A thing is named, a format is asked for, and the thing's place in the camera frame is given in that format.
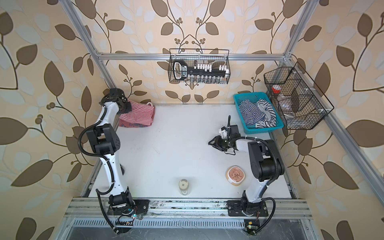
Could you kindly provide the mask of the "striped red white tank top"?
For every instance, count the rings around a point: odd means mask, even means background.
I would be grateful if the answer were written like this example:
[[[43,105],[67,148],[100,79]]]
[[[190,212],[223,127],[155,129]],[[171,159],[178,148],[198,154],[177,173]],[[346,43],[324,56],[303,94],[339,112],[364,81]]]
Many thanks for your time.
[[[119,119],[143,125],[152,125],[155,116],[155,106],[148,102],[146,104],[136,103],[129,100],[132,104],[132,111],[127,114],[121,114]]]

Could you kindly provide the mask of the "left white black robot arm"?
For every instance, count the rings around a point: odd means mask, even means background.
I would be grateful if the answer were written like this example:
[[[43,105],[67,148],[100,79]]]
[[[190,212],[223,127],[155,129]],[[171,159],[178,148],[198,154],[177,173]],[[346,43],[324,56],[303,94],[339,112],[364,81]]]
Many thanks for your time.
[[[121,141],[113,127],[115,118],[132,110],[123,90],[110,89],[99,102],[102,110],[97,121],[86,127],[78,137],[78,147],[82,154],[99,158],[105,168],[109,188],[102,192],[96,189],[97,197],[109,198],[109,205],[116,215],[132,215],[136,205],[129,191],[123,183],[123,166],[119,161]]]

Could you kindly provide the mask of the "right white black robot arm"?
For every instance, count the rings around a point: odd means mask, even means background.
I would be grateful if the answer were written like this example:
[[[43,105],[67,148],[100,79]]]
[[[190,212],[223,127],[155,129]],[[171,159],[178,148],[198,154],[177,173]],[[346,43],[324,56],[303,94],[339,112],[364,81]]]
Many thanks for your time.
[[[272,197],[264,197],[268,187],[285,173],[282,158],[273,140],[242,137],[237,125],[231,125],[228,117],[226,127],[209,141],[208,145],[234,156],[236,152],[249,154],[250,167],[254,178],[243,191],[240,200],[227,201],[226,208],[230,217],[256,217],[255,221],[245,223],[244,231],[256,236],[275,215],[277,203]]]

